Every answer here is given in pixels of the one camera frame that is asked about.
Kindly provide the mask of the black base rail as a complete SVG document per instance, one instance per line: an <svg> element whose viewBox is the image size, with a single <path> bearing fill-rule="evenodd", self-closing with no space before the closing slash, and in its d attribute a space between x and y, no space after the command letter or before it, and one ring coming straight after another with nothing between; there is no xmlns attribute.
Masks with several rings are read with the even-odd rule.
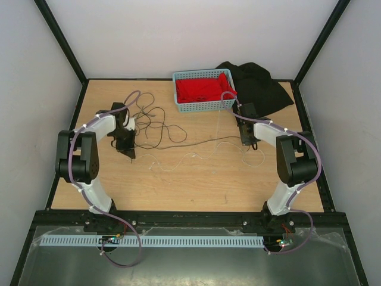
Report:
<svg viewBox="0 0 381 286"><path fill-rule="evenodd" d="M295 228L310 227L306 214L290 213L273 219L264 226L259 212L144 212L117 211L116 216L130 223L138 232L152 227L159 228L225 228L239 229L246 233L281 234L287 226ZM40 210L35 213L32 226L82 226L85 231L97 233L117 233L124 226L117 219L92 214L85 210Z"/></svg>

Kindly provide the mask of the black cloth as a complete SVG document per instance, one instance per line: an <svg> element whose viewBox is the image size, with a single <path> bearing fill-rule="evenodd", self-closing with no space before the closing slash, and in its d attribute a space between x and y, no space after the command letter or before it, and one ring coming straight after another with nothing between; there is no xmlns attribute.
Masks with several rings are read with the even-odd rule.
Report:
<svg viewBox="0 0 381 286"><path fill-rule="evenodd" d="M239 102L253 103L260 117L293 105L293 100L285 89L271 78L268 70L258 64L249 62L237 66L225 61L217 68L230 70Z"/></svg>

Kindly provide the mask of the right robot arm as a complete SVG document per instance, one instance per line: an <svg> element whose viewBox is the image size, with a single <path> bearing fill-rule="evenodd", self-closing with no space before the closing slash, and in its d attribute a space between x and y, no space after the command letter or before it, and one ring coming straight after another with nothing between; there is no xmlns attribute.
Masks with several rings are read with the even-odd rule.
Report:
<svg viewBox="0 0 381 286"><path fill-rule="evenodd" d="M260 217L261 227L268 232L281 225L281 215L292 210L292 204L301 190L316 181L322 164L311 132L294 132L272 120L259 118L253 103L238 104L236 116L241 136L252 145L263 141L276 149L276 167L280 182L274 194L265 203L268 211Z"/></svg>

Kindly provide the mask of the black metal frame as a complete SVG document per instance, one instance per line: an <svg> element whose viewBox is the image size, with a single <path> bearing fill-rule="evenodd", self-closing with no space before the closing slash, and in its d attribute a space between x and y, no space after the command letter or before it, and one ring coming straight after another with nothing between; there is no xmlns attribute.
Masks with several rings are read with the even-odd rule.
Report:
<svg viewBox="0 0 381 286"><path fill-rule="evenodd" d="M77 104L74 110L74 115L71 120L70 125L74 126L79 118L80 109L83 105L83 101L85 98L85 92L89 86L89 79L85 76L82 68L80 67L77 58L75 57L69 43L67 42L58 22L56 21L53 12L51 11L48 3L46 1L36 1L35 2L37 8L39 9L41 15L44 17L45 22L49 26L51 32L53 33L56 41L60 45L62 51L67 57L71 67L73 68L75 74L80 80L82 84L82 88L80 91L80 95L77 100ZM296 109L298 111L299 121L301 122L301 126L303 131L311 131L312 127L310 121L307 117L307 111L302 100L302 96L299 90L299 86L306 76L307 72L311 68L313 62L318 56L318 53L321 51L323 45L326 43L333 29L337 25L339 19L344 13L345 9L349 5L349 1L338 1L335 5L331 15L329 16L326 24L321 30L317 40L315 41L311 51L309 52L306 60L304 61L300 71L298 72L296 78L291 80L291 89L293 95L296 97ZM56 193L58 186L58 178L55 178L51 190L49 192L48 201L46 203L45 209L50 210L52 206L53 198ZM344 212L338 212L335 209L334 202L330 193L330 189L326 180L326 175L322 173L317 180L317 186L319 191L319 196L321 202L323 203L323 212L321 213L313 213L312 218L314 220L315 226L318 228L340 228L343 230L343 234L345 236L345 241L348 244L349 251L351 254L351 260L354 264L354 272L355 277L358 279L360 285L368 285L368 281L366 278L365 271L363 269L360 256L358 254L357 247L355 245L355 241L351 232L351 228ZM27 265L27 257L31 253L32 250L32 236L36 233L37 227L32 226L28 231L24 246L22 248L17 266L15 267L14 275L10 282L11 285L20 285L22 276L26 273ZM273 238L275 234L262 234L265 238Z"/></svg>

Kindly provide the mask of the blue perforated plastic basket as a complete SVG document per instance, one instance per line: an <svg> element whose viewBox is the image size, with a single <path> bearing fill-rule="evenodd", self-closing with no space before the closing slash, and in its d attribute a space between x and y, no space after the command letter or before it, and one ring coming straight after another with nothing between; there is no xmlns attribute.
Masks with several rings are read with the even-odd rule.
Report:
<svg viewBox="0 0 381 286"><path fill-rule="evenodd" d="M228 69L206 69L206 70L190 70L184 72L173 73L172 80L174 85L174 102L177 105L178 111L181 113L196 112L196 111L211 111L211 110L222 110L224 107L232 107L234 103L234 97L231 100L224 100L224 96L227 92L221 94L221 99L219 101L207 101L207 102L192 102L192 103L178 103L177 102L177 92L175 80L178 79L198 79L198 78L217 78L221 73L224 73L230 86L235 90L232 75Z"/></svg>

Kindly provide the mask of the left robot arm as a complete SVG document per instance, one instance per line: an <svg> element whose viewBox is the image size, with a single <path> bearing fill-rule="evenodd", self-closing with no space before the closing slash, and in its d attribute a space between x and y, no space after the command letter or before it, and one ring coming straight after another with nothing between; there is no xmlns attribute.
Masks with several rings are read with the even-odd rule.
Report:
<svg viewBox="0 0 381 286"><path fill-rule="evenodd" d="M98 142L111 137L111 145L129 159L136 158L136 120L122 102L112 104L110 110L100 110L88 123L58 134L55 172L71 183L98 216L98 224L106 231L118 226L119 216L112 211L115 203L101 185Z"/></svg>

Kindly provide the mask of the red cloth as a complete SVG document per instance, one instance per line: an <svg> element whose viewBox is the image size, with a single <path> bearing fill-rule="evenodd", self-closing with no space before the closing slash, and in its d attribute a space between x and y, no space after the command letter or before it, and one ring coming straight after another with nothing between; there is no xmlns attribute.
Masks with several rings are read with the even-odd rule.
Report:
<svg viewBox="0 0 381 286"><path fill-rule="evenodd" d="M224 73L217 78L178 79L175 83L178 103L219 101L223 92L227 92L224 100L237 95Z"/></svg>

